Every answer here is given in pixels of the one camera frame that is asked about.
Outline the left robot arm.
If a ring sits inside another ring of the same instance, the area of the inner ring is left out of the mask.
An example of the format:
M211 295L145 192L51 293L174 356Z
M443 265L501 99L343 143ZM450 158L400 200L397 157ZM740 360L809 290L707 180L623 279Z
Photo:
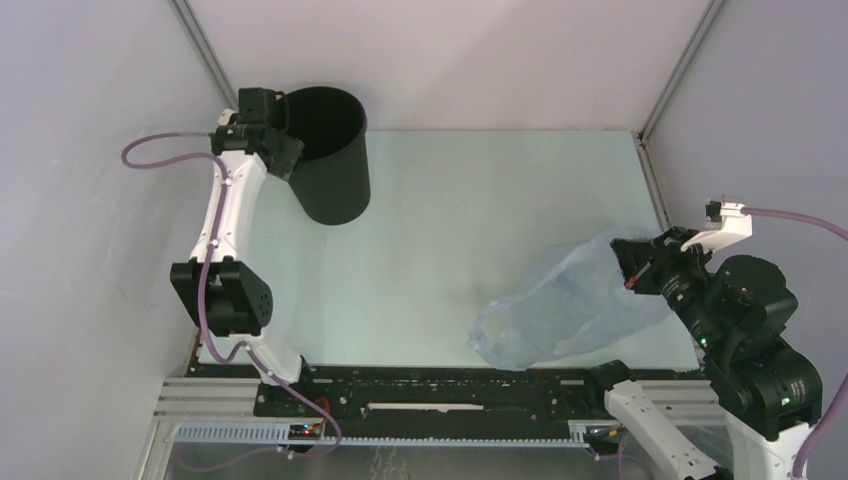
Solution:
M247 263L261 186L270 175L288 178L303 149L289 125L286 95L267 88L240 90L237 109L222 112L210 135L214 173L203 226L188 260L172 265L170 281L208 355L228 365L245 354L263 382L282 385L278 404L299 417L314 408L316 390L299 379L300 354L270 346L273 294Z

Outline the light blue plastic trash bag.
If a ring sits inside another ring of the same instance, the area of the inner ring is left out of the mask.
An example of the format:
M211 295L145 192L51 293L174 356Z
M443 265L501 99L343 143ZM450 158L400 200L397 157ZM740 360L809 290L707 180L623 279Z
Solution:
M479 313L469 347L493 368L524 371L594 352L661 322L670 313L667 304L625 288L611 247L616 239L650 240L658 233L618 227L546 249L511 294Z

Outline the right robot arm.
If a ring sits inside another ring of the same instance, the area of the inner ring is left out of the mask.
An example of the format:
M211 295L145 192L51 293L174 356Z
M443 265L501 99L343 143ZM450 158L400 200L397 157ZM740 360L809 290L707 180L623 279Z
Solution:
M715 272L707 234L674 227L611 249L628 291L663 298L704 353L704 372L724 411L733 462L704 454L615 360L588 371L585 411L612 416L662 473L674 479L802 479L808 442L824 423L822 380L783 338L798 301L780 269L735 255Z

